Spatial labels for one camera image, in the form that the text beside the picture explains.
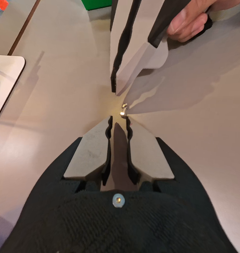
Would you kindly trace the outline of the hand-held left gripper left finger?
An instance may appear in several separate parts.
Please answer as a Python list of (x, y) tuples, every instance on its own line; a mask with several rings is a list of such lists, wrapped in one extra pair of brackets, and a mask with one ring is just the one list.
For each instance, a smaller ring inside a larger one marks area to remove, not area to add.
[(111, 130), (113, 117), (108, 116), (82, 137), (64, 178), (94, 181), (106, 185), (111, 171)]

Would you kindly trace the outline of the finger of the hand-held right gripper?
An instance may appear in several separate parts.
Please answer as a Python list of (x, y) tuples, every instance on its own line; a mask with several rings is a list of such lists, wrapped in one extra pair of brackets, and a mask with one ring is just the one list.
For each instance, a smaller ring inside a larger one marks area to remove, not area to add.
[(123, 62), (120, 67), (120, 96), (135, 80), (137, 74), (137, 64), (140, 59), (140, 48), (147, 41), (148, 35), (155, 22), (155, 19), (164, 1), (141, 1), (135, 18), (129, 46), (124, 53)]
[(112, 1), (110, 21), (110, 81), (113, 93), (121, 93), (120, 67), (126, 52), (141, 0)]

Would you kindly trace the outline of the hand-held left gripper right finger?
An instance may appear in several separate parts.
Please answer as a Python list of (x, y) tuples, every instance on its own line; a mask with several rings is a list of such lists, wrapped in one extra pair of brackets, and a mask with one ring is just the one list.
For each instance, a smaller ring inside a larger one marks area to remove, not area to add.
[(128, 176), (134, 185), (175, 178), (156, 137), (126, 117)]

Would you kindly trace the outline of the green plastic bin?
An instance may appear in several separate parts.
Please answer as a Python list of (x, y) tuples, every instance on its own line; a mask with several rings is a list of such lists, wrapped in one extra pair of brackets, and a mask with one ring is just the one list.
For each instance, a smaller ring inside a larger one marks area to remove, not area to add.
[(81, 0), (87, 11), (110, 7), (112, 0)]

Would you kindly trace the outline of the person's right hand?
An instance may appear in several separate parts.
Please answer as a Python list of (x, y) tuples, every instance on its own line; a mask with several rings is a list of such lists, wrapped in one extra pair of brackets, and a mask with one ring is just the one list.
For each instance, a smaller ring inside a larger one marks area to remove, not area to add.
[(208, 18), (205, 11), (209, 7), (212, 11), (221, 11), (239, 4), (240, 0), (191, 0), (171, 21), (167, 36), (184, 43), (204, 29)]

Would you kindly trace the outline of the white stand base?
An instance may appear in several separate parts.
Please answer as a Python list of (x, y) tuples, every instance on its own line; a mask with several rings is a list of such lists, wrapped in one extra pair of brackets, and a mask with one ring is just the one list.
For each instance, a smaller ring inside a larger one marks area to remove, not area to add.
[(25, 65), (26, 60), (21, 56), (0, 55), (0, 114)]

